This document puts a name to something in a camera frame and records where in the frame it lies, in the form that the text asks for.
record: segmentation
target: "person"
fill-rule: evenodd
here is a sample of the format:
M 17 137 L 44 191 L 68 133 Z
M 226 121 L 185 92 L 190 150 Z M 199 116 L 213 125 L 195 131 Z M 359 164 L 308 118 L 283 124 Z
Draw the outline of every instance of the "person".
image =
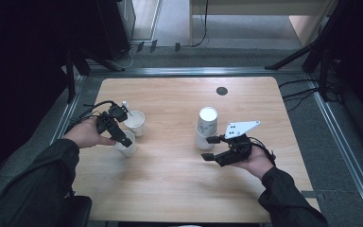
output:
M 79 149 L 115 143 L 97 133 L 95 118 L 75 125 L 4 188 L 0 194 L 0 226 L 55 226 L 63 198 L 76 177 Z M 232 166 L 246 169 L 262 181 L 266 190 L 258 201 L 269 211 L 275 227 L 328 226 L 325 217 L 296 188 L 292 177 L 273 166 L 260 148 L 253 146 L 249 159 Z

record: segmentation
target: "white cup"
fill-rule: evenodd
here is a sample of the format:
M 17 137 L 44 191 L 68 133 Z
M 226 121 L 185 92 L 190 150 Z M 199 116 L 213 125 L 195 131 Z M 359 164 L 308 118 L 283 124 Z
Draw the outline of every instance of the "white cup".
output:
M 199 111 L 197 131 L 203 136 L 212 136 L 217 132 L 217 110 L 213 107 L 204 107 Z
M 211 136 L 216 136 L 216 135 L 217 135 L 217 132 L 215 132 L 212 135 L 205 136 L 205 135 L 202 135 L 201 133 L 199 133 L 199 130 L 196 129 L 196 145 L 197 145 L 197 147 L 199 147 L 200 149 L 204 149 L 204 150 L 214 148 L 215 144 L 208 144 L 208 142 L 206 141 L 206 138 L 211 137 Z
M 125 125 L 135 136 L 142 136 L 146 133 L 146 117 L 140 111 L 132 111 L 128 113 L 128 119 L 125 120 Z
M 121 143 L 117 142 L 114 145 L 114 149 L 120 151 L 123 155 L 125 155 L 125 157 L 129 158 L 137 152 L 137 147 L 135 146 L 135 137 L 131 131 L 123 131 L 123 132 L 126 134 L 126 137 L 128 137 L 129 140 L 131 140 L 132 144 L 128 148 L 126 148 Z

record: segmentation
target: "black sleeve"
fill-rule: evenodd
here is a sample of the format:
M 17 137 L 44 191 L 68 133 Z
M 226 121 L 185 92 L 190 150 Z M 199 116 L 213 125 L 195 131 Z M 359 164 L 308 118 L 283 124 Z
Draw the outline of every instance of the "black sleeve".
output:
M 54 226 L 75 177 L 78 146 L 60 139 L 0 194 L 0 226 Z
M 270 213 L 275 227 L 328 226 L 326 218 L 313 208 L 286 172 L 273 167 L 262 178 L 265 192 L 258 199 Z

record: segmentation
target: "wearable hand device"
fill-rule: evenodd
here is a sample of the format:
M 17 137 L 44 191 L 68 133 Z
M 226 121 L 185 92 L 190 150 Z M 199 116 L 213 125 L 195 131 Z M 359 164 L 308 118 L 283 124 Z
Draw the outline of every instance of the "wearable hand device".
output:
M 72 124 L 66 129 L 65 133 L 70 131 L 73 127 L 75 127 L 76 124 L 80 123 L 82 120 L 90 118 L 92 116 L 91 111 L 105 103 L 111 103 L 112 106 L 109 108 L 108 112 L 103 112 L 96 117 L 96 130 L 99 134 L 107 131 L 111 135 L 111 139 L 116 140 L 117 142 L 128 148 L 132 144 L 132 142 L 131 140 L 129 140 L 129 138 L 126 137 L 126 134 L 123 133 L 123 131 L 119 128 L 119 124 L 117 123 L 121 123 L 128 119 L 127 113 L 129 112 L 129 110 L 125 105 L 125 102 L 123 102 L 124 104 L 121 107 L 113 101 L 109 100 L 94 105 L 78 117 L 71 119 Z
M 230 123 L 224 135 L 211 136 L 206 139 L 209 144 L 219 144 L 221 141 L 228 143 L 229 150 L 217 155 L 202 153 L 202 158 L 207 162 L 215 161 L 220 166 L 227 166 L 247 160 L 251 155 L 252 146 L 257 146 L 264 151 L 268 159 L 276 166 L 276 156 L 273 152 L 270 153 L 259 140 L 246 135 L 247 131 L 259 124 L 259 121 Z

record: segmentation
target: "wooden table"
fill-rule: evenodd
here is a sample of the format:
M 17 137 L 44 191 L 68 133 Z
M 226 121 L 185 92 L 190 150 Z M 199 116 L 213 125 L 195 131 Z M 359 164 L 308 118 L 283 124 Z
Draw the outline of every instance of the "wooden table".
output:
M 218 95 L 218 87 L 228 94 Z M 145 113 L 147 133 L 137 137 L 131 158 L 113 147 L 80 152 L 74 189 L 92 198 L 91 219 L 269 222 L 257 202 L 265 189 L 258 179 L 243 169 L 202 160 L 201 153 L 208 151 L 196 147 L 195 126 L 205 106 L 217 109 L 219 133 L 228 122 L 261 121 L 248 135 L 274 151 L 277 166 L 300 190 L 313 190 L 274 78 L 106 79 L 96 102 L 104 100 L 126 100 Z M 220 144 L 210 151 L 225 150 L 227 145 Z M 308 200 L 318 208 L 315 199 Z
M 210 0 L 208 15 L 289 15 L 291 24 L 306 46 L 321 20 L 337 0 Z M 190 44 L 193 44 L 193 16 L 205 15 L 206 0 L 190 0 Z

